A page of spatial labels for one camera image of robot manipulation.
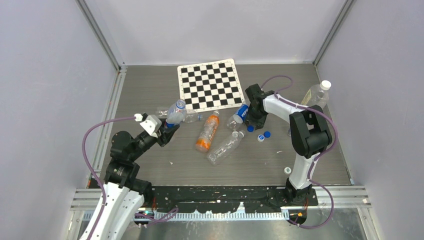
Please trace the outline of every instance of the checkerboard pattern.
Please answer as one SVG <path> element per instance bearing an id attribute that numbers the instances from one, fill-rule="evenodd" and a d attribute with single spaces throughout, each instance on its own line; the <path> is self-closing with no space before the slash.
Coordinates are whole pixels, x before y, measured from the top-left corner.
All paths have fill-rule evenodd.
<path id="1" fill-rule="evenodd" d="M 180 97 L 196 112 L 241 106 L 245 100 L 233 59 L 178 67 Z"/>

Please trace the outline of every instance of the clear plastic bottle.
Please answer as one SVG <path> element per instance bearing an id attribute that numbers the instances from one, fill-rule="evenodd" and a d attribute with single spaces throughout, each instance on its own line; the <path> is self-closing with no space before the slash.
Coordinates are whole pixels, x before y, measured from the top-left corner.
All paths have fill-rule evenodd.
<path id="1" fill-rule="evenodd" d="M 210 153 L 206 156 L 206 158 L 214 166 L 220 164 L 239 146 L 244 136 L 244 131 L 233 131 L 231 136 L 221 142 L 219 146 L 211 150 Z"/>
<path id="2" fill-rule="evenodd" d="M 172 128 L 175 124 L 180 124 L 187 115 L 186 102 L 183 99 L 178 99 L 167 112 L 165 126 Z"/>
<path id="3" fill-rule="evenodd" d="M 243 101 L 241 106 L 237 109 L 237 111 L 228 119 L 226 125 L 229 129 L 236 131 L 240 128 L 241 125 L 246 120 L 246 116 L 248 115 L 249 103 L 246 100 Z"/>
<path id="4" fill-rule="evenodd" d="M 158 118 L 164 118 L 168 115 L 168 108 L 160 106 L 156 110 L 156 116 Z M 185 115 L 185 118 L 182 120 L 184 123 L 194 123 L 201 121 L 203 119 L 203 115 L 197 113 L 195 110 L 187 109 L 187 114 Z"/>
<path id="5" fill-rule="evenodd" d="M 213 114 L 206 119 L 203 131 L 200 133 L 196 142 L 196 149 L 199 152 L 206 153 L 211 148 L 212 140 L 220 124 L 219 115 L 220 113 L 218 111 L 213 111 Z"/>
<path id="6" fill-rule="evenodd" d="M 300 104 L 308 107 L 318 105 L 323 109 L 329 101 L 328 90 L 330 88 L 331 82 L 327 80 L 322 81 L 321 84 L 311 86 Z M 291 129 L 288 129 L 287 135 L 289 137 L 292 136 Z"/>

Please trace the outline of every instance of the bottle with orange label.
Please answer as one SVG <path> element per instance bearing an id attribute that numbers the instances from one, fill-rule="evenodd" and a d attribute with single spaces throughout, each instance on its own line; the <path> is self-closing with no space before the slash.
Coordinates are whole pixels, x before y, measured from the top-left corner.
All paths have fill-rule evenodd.
<path id="1" fill-rule="evenodd" d="M 220 113 L 214 111 L 204 123 L 204 129 L 200 133 L 199 138 L 196 142 L 196 149 L 201 153 L 206 153 L 211 148 L 212 140 L 214 139 L 215 132 L 217 131 L 218 125 L 220 124 Z"/>

